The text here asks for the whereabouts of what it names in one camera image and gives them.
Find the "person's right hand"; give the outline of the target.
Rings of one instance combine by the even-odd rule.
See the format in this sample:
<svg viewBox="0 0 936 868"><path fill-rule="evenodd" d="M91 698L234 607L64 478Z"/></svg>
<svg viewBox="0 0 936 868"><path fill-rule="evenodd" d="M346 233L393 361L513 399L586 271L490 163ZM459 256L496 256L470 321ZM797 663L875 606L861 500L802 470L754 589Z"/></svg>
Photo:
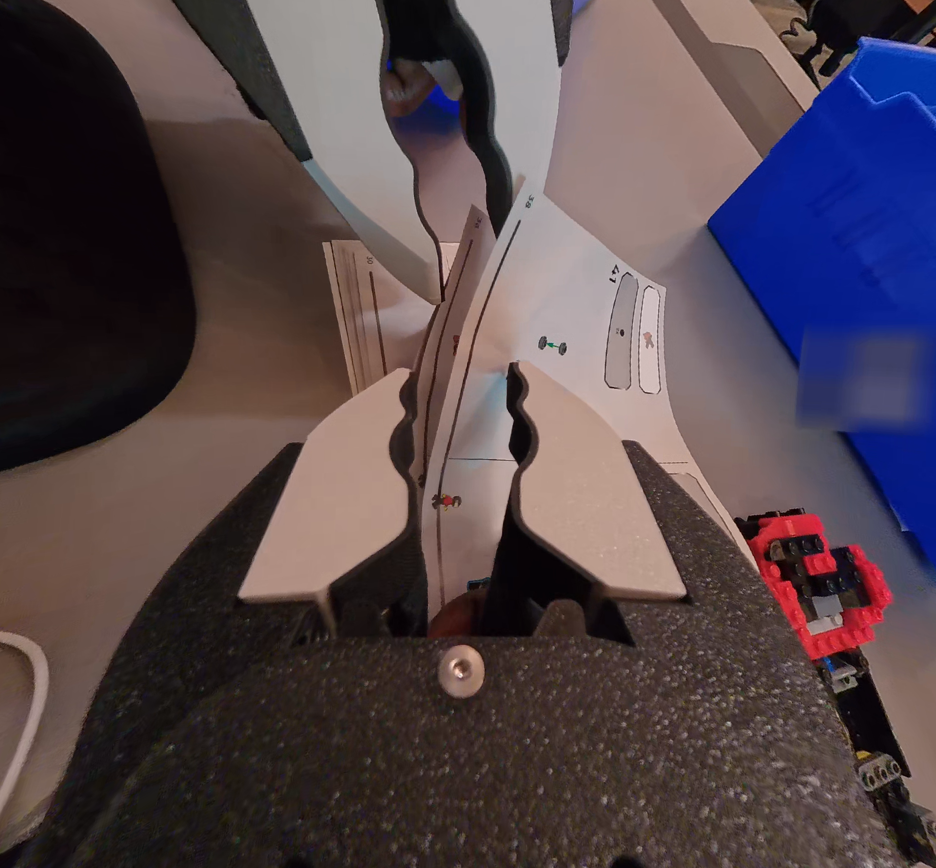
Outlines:
<svg viewBox="0 0 936 868"><path fill-rule="evenodd" d="M472 636L480 623L487 591L467 591L444 605L429 622L430 639Z"/></svg>

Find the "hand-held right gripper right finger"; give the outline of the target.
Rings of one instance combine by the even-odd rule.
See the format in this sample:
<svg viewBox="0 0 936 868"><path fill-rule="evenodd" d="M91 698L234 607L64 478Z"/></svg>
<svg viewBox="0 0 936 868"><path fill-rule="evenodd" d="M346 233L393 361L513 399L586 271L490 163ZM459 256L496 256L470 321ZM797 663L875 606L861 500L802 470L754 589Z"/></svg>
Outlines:
<svg viewBox="0 0 936 868"><path fill-rule="evenodd" d="M523 537L613 598L683 599L686 586L624 442L529 361L507 372L517 464L509 510Z"/></svg>

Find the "red and black lego car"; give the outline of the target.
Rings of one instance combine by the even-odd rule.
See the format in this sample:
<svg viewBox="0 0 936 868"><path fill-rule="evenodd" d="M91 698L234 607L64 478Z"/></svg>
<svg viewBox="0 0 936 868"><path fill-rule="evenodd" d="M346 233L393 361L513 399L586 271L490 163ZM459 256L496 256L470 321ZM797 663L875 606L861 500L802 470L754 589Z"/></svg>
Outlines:
<svg viewBox="0 0 936 868"><path fill-rule="evenodd" d="M883 571L860 546L831 546L819 517L802 509L735 523L836 707L889 836L907 862L934 866L934 813L911 798L911 771L862 650L893 602Z"/></svg>

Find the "lego instruction booklet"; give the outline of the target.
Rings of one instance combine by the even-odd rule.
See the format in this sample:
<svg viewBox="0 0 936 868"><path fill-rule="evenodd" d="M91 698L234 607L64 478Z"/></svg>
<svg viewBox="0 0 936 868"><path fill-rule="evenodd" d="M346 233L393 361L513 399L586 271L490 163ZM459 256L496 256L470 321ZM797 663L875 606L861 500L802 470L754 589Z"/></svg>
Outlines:
<svg viewBox="0 0 936 868"><path fill-rule="evenodd" d="M495 234L472 207L442 246L432 308L362 243L323 243L352 391L389 371L416 376L415 461L429 612L490 576L518 465L507 375L526 362L636 441L740 547L673 416L664 359L666 295L542 193Z"/></svg>

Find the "person's left hand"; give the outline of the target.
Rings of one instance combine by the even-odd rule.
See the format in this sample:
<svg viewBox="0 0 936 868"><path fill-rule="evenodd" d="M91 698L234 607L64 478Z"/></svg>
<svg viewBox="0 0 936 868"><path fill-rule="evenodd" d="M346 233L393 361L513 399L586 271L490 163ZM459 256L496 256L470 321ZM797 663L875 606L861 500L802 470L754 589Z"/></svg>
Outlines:
<svg viewBox="0 0 936 868"><path fill-rule="evenodd" d="M388 116L405 117L428 99L437 82L422 62L396 58L381 75L381 92Z"/></svg>

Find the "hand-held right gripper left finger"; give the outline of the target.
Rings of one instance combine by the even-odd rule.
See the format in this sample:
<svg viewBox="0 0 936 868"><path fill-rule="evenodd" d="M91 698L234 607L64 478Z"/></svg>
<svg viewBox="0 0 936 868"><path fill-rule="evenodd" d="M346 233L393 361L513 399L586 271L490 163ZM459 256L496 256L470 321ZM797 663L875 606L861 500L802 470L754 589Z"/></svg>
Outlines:
<svg viewBox="0 0 936 868"><path fill-rule="evenodd" d="M392 605L424 581L411 473L416 386L415 372L397 368L310 432L241 600Z"/></svg>

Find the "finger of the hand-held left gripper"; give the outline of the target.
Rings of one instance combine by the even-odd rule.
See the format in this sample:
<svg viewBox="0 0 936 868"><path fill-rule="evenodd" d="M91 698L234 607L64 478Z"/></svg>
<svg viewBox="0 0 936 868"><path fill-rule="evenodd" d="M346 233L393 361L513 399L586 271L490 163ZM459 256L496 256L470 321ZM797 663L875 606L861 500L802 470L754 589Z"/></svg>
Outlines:
<svg viewBox="0 0 936 868"><path fill-rule="evenodd" d="M404 287L442 300L439 241L394 135L381 0L246 0L311 152L303 162L357 239Z"/></svg>
<svg viewBox="0 0 936 868"><path fill-rule="evenodd" d="M542 190L561 91L551 0L446 0L440 39L462 80L465 135L501 229L524 183Z"/></svg>

